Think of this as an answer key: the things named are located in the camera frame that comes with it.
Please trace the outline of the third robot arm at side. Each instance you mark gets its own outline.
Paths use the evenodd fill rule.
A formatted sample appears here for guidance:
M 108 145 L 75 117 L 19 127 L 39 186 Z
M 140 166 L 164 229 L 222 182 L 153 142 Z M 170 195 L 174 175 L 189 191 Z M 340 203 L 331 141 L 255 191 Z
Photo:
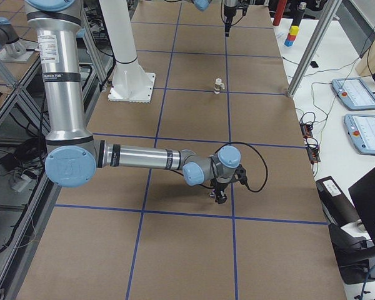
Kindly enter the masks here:
M 0 60 L 4 63 L 27 63 L 34 53 L 34 44 L 28 48 L 29 44 L 21 41 L 11 22 L 0 17 Z

